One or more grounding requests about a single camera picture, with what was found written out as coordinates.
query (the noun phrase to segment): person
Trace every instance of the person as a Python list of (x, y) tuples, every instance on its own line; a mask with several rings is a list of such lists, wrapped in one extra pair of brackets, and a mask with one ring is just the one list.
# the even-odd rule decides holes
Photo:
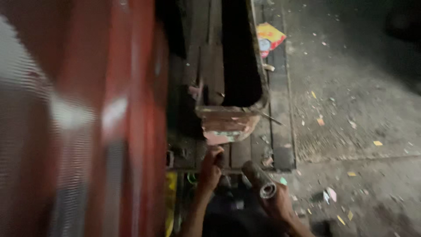
[(277, 193), (270, 199), (259, 199), (264, 209), (258, 211), (230, 212), (226, 208), (223, 214), (207, 214), (207, 206), (218, 186), (221, 169), (217, 164), (217, 155), (224, 150), (219, 146), (210, 147), (202, 162), (199, 183), (195, 190), (190, 212), (181, 226), (178, 237), (205, 236), (283, 236), (314, 237), (311, 231), (301, 223), (292, 209), (288, 187), (277, 183)]

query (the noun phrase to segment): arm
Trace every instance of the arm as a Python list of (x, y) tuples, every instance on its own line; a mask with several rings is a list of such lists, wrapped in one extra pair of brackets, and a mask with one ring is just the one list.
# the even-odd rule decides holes
[(286, 223), (290, 234), (295, 237), (315, 237), (311, 231), (301, 223), (298, 216), (292, 210), (291, 199), (288, 195), (288, 187), (277, 183), (276, 195), (267, 200), (260, 199), (266, 213), (279, 223)]
[(193, 203), (187, 219), (181, 226), (179, 237), (201, 237), (203, 219), (205, 218), (206, 207), (221, 177), (221, 169), (215, 165), (216, 155), (223, 152), (221, 147), (209, 148), (202, 162), (202, 169), (199, 176)]

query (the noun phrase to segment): yellow paper scrap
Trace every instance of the yellow paper scrap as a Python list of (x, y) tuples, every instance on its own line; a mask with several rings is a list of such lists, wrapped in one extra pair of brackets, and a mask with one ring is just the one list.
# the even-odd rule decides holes
[(348, 212), (348, 219), (349, 220), (352, 220), (352, 217), (354, 216), (354, 214), (352, 214), (352, 211), (351, 210), (349, 210), (349, 212)]
[(338, 216), (338, 219), (341, 221), (341, 223), (345, 225), (345, 222), (342, 220), (342, 218), (339, 215), (337, 216)]

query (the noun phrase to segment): yellow object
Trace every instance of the yellow object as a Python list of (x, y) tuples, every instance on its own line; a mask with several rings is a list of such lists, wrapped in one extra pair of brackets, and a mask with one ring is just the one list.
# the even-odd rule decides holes
[(286, 38), (284, 33), (267, 22), (257, 26), (257, 36), (261, 39), (268, 39), (272, 43)]
[(168, 172), (165, 183), (165, 210), (167, 216), (165, 218), (165, 236), (169, 237), (174, 227), (174, 210), (176, 205), (177, 193), (177, 173)]
[(354, 214), (352, 214), (352, 211), (351, 210), (349, 210), (349, 212), (348, 212), (348, 219), (349, 220), (352, 220), (352, 217), (354, 216)]
[(342, 218), (339, 215), (337, 216), (338, 216), (338, 219), (341, 221), (341, 223), (345, 225), (345, 222), (342, 220)]

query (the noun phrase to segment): green object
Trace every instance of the green object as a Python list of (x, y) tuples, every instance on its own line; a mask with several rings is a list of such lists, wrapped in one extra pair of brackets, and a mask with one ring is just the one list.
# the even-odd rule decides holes
[(281, 184), (283, 184), (285, 186), (288, 185), (288, 182), (286, 181), (286, 179), (284, 177), (281, 177), (281, 179), (279, 179), (279, 183), (281, 183)]

